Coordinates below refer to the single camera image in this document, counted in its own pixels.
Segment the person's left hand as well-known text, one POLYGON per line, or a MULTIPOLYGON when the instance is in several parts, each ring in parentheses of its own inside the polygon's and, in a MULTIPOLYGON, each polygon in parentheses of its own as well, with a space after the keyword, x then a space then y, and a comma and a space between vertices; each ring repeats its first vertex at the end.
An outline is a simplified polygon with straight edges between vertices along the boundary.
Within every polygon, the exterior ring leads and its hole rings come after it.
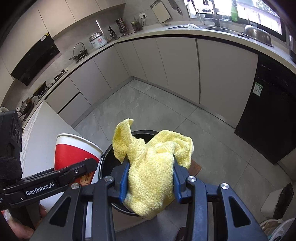
MULTIPOLYGON (((39 205, 39 212, 40 219, 38 222, 34 224, 35 228, 39 226, 43 218, 47 215, 46 208, 41 204, 39 205)), ((19 240, 29 240, 32 237, 34 233, 34 230, 32 228, 21 224, 17 219, 14 219, 13 217, 10 217, 10 219, 7 222, 19 240)))

